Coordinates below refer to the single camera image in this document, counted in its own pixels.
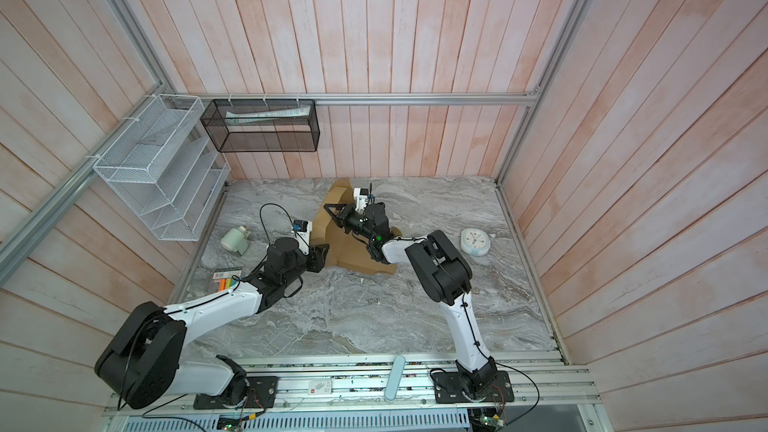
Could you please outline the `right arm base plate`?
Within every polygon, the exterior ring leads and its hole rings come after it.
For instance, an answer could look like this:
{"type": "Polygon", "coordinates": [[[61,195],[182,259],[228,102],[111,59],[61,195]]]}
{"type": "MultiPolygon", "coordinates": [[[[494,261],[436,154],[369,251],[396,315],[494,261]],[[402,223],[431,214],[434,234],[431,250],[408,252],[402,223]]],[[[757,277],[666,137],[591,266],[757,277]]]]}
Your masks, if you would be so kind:
{"type": "Polygon", "coordinates": [[[497,372],[485,385],[473,384],[467,374],[448,372],[441,368],[431,369],[435,401],[438,404],[514,402],[514,392],[507,372],[497,372]]]}

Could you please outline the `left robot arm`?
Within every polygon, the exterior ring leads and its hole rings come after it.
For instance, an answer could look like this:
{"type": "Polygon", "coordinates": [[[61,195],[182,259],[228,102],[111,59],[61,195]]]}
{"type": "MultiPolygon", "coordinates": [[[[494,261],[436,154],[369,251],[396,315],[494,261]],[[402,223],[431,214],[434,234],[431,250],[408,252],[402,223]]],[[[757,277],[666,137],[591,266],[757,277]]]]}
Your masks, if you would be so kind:
{"type": "Polygon", "coordinates": [[[244,278],[217,293],[161,307],[151,301],[137,306],[95,363],[95,374],[133,409],[165,395],[207,396],[226,408],[247,402],[250,381],[233,359],[218,354],[208,363],[182,362],[185,347],[200,336],[244,317],[262,313],[290,295],[306,272],[318,273],[330,246],[300,248],[295,238],[281,237],[244,278]]]}

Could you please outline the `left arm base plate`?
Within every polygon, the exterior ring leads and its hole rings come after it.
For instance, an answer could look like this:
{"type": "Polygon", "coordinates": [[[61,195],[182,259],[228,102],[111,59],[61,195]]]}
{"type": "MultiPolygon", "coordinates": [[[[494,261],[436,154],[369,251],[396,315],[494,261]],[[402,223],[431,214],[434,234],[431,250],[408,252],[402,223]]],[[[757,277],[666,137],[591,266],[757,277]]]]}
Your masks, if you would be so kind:
{"type": "Polygon", "coordinates": [[[233,372],[233,377],[219,395],[197,394],[193,403],[195,410],[247,407],[269,409],[274,406],[279,380],[277,376],[248,376],[229,357],[219,354],[216,358],[233,372]]]}

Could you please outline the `brown cardboard box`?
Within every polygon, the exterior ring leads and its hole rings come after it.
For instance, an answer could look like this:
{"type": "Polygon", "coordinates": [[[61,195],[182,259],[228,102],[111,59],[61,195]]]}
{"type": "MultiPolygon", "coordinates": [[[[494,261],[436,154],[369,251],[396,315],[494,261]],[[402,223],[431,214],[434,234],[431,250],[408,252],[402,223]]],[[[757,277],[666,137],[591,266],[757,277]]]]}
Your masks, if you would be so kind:
{"type": "Polygon", "coordinates": [[[354,189],[347,178],[333,183],[312,223],[310,244],[312,246],[330,245],[326,258],[327,266],[338,266],[368,275],[392,274],[398,264],[408,261],[406,248],[410,246],[410,243],[402,238],[398,229],[390,226],[393,237],[386,242],[368,242],[353,233],[345,234],[334,224],[331,216],[323,208],[326,203],[355,206],[354,189]]]}

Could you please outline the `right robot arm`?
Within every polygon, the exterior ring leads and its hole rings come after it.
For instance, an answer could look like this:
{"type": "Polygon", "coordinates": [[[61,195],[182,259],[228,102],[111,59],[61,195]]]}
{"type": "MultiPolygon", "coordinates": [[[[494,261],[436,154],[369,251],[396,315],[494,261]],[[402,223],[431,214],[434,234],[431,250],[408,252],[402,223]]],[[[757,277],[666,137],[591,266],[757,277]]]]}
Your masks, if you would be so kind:
{"type": "Polygon", "coordinates": [[[498,369],[479,331],[473,310],[471,267],[446,234],[404,238],[389,227],[385,204],[369,203],[362,211],[354,204],[326,204],[324,210],[345,233],[366,247],[372,260],[409,264],[428,297],[446,318],[457,353],[457,373],[467,397],[478,400],[491,386],[498,369]]]}

